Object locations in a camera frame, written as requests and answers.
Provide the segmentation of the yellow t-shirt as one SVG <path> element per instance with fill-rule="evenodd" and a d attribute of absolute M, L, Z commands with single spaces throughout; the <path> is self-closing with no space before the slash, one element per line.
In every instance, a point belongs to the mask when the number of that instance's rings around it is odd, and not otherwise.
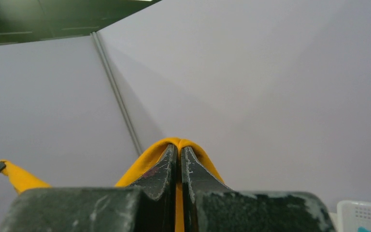
<path fill-rule="evenodd" d="M 159 140 L 152 144 L 149 148 L 147 148 L 115 184 L 115 187 L 127 187 L 129 184 L 140 178 L 143 174 L 151 170 L 151 168 L 161 159 L 164 150 L 169 144 L 173 144 L 177 147 L 178 158 L 181 157 L 181 149 L 187 146 L 192 147 L 197 159 L 203 165 L 203 167 L 207 169 L 221 183 L 224 182 L 206 152 L 198 144 L 187 139 L 171 137 Z M 17 194 L 21 194 L 22 192 L 33 188 L 35 189 L 51 187 L 48 183 L 38 179 L 33 174 L 11 163 L 10 161 L 6 159 L 2 159 L 0 161 L 3 162 L 6 166 L 1 171 L 1 173 L 8 177 L 9 182 L 14 187 Z M 176 183 L 175 231 L 183 232 L 184 230 L 185 224 L 182 178 L 179 177 L 177 178 Z"/>

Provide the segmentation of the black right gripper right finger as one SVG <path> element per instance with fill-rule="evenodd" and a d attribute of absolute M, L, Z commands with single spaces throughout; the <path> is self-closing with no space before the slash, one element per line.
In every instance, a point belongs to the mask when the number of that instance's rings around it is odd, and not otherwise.
<path fill-rule="evenodd" d="M 322 201 L 309 192 L 235 191 L 181 150 L 186 232 L 333 232 Z"/>

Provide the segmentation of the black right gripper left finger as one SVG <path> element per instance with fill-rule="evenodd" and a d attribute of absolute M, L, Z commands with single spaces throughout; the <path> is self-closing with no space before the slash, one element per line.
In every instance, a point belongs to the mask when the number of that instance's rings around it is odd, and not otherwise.
<path fill-rule="evenodd" d="M 127 187 L 35 188 L 12 203 L 1 232 L 172 232 L 177 148 Z"/>

